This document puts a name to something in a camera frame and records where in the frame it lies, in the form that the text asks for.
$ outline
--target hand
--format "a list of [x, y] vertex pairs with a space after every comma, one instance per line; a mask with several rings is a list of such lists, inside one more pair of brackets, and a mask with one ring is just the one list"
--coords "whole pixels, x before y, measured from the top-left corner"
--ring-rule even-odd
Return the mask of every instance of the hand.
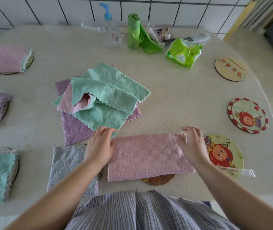
[[182, 127], [181, 129], [188, 132], [188, 143], [186, 144], [183, 139], [181, 139], [179, 145], [189, 163], [193, 167], [207, 163], [211, 164], [201, 130], [195, 127]]
[[116, 132], [114, 128], [100, 126], [89, 138], [84, 154], [84, 162], [94, 163], [99, 171], [105, 166], [115, 149], [115, 140], [111, 135]]

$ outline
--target striped shirt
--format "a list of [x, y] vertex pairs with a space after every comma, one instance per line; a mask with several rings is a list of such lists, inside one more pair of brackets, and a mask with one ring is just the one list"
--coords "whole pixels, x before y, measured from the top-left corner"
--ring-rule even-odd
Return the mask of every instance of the striped shirt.
[[238, 228], [200, 201], [129, 190], [93, 197], [77, 208], [65, 229]]

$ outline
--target cartoon coaster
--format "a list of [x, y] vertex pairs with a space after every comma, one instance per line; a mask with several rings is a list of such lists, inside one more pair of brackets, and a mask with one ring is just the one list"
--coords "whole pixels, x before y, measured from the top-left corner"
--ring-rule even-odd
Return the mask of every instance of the cartoon coaster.
[[228, 104], [231, 121], [243, 131], [260, 133], [267, 129], [269, 120], [265, 111], [247, 98], [235, 98]]
[[238, 146], [224, 135], [211, 133], [204, 137], [210, 161], [215, 166], [228, 168], [244, 168], [244, 160]]
[[[33, 62], [33, 53], [29, 57], [28, 62], [26, 63], [26, 68], [28, 68], [32, 64], [32, 62]], [[1, 73], [1, 74], [12, 75], [12, 74], [16, 74], [16, 73]]]
[[247, 77], [246, 66], [238, 59], [234, 61], [233, 58], [220, 57], [215, 61], [215, 68], [221, 76], [231, 81], [243, 81]]
[[175, 174], [160, 175], [151, 178], [142, 178], [142, 181], [149, 185], [164, 185], [172, 180], [174, 176]]

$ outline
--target table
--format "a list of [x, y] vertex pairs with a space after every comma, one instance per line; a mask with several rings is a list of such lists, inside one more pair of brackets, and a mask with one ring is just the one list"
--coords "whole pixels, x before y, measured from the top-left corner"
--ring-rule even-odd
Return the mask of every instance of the table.
[[[195, 29], [174, 28], [175, 37], [187, 37]], [[245, 168], [256, 178], [236, 179], [256, 195], [273, 193], [273, 116], [256, 77], [249, 71], [245, 81], [221, 77], [214, 63], [221, 56], [237, 56], [211, 34], [201, 56], [191, 69], [167, 60], [163, 53], [146, 54], [141, 48], [106, 48], [100, 37], [74, 26], [20, 26], [0, 42], [24, 44], [34, 51], [34, 62], [24, 74], [0, 75], [0, 92], [14, 96], [0, 124], [0, 147], [17, 148], [20, 167], [10, 199], [0, 205], [0, 216], [22, 213], [45, 192], [49, 180], [53, 147], [64, 146], [61, 113], [52, 102], [57, 98], [54, 83], [79, 76], [103, 61], [114, 65], [152, 93], [139, 105], [142, 117], [127, 122], [117, 136], [179, 132], [192, 125], [204, 134], [228, 136], [241, 149]], [[236, 97], [258, 102], [269, 118], [268, 129], [249, 134], [236, 127], [227, 115], [228, 103]], [[104, 168], [99, 194], [136, 189], [155, 189], [165, 195], [197, 200], [213, 199], [195, 174], [177, 174], [168, 184], [150, 186], [141, 180], [107, 182]]]

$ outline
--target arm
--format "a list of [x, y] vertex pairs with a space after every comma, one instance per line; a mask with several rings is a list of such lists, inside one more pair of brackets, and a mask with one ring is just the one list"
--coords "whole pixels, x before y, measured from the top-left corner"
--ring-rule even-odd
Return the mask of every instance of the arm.
[[111, 158], [113, 128], [99, 127], [88, 140], [84, 161], [5, 230], [64, 229], [88, 185]]
[[273, 208], [249, 193], [209, 160], [204, 138], [199, 129], [182, 127], [188, 131], [188, 144], [180, 147], [194, 166], [227, 218], [241, 229], [273, 229]]

